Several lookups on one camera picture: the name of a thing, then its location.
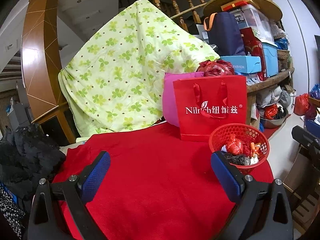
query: red paper bag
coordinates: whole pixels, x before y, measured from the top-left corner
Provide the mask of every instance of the red paper bag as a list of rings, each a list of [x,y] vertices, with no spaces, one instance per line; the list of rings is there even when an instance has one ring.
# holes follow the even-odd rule
[[[245,123],[245,76],[200,77],[173,82],[181,140],[207,142],[217,127]]]

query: clear plastic storage box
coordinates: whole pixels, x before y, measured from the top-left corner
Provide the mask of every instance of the clear plastic storage box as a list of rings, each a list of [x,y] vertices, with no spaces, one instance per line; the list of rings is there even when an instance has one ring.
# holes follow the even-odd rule
[[[236,17],[239,29],[251,27],[258,39],[274,42],[268,18],[251,4],[230,11]]]

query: wooden pillar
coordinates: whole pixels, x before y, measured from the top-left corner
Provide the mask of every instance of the wooden pillar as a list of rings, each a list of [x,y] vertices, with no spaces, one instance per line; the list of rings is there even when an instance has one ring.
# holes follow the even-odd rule
[[[29,0],[22,33],[22,67],[34,122],[41,124],[48,115],[56,116],[69,143],[74,143],[75,136],[63,114],[66,99],[58,82],[62,67],[57,5],[58,0]]]
[[[251,106],[256,102],[256,93],[251,92],[247,94],[247,117],[245,124],[250,125],[251,122]]]

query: orange strap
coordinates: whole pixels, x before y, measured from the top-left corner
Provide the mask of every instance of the orange strap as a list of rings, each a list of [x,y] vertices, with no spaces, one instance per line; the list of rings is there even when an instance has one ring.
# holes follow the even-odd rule
[[[207,28],[207,24],[205,23],[205,20],[208,19],[209,17],[206,17],[206,18],[204,19],[203,25],[204,25],[204,29],[205,29],[206,31],[211,30],[212,25],[213,25],[213,20],[214,20],[214,17],[215,17],[216,14],[217,14],[217,13],[213,13],[213,14],[210,15],[209,28]]]

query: red blanket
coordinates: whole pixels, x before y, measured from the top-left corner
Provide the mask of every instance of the red blanket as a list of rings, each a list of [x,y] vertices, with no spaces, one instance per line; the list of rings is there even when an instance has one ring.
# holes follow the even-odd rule
[[[68,150],[54,182],[79,174],[101,150],[111,166],[86,207],[109,240],[207,240],[223,227],[233,203],[211,169],[208,143],[181,141],[168,123],[93,135]],[[252,175],[273,180],[267,161]],[[73,237],[82,239],[66,205],[61,209]]]

